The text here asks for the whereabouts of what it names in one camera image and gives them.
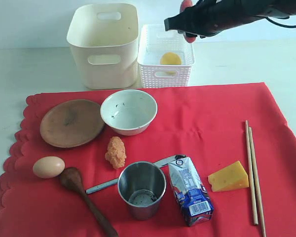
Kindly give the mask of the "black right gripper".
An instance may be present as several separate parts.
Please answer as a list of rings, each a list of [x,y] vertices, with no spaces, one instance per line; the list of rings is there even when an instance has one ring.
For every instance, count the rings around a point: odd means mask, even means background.
[[[165,31],[189,32],[197,37],[212,37],[220,32],[262,19],[267,0],[199,0],[184,12],[164,20]],[[185,16],[190,17],[185,28]]]

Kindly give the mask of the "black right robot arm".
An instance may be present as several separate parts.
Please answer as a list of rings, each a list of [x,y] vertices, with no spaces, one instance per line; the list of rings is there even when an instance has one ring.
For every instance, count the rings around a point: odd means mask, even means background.
[[[270,17],[296,15],[296,0],[200,0],[164,20],[166,31],[188,37],[212,37],[220,32]]]

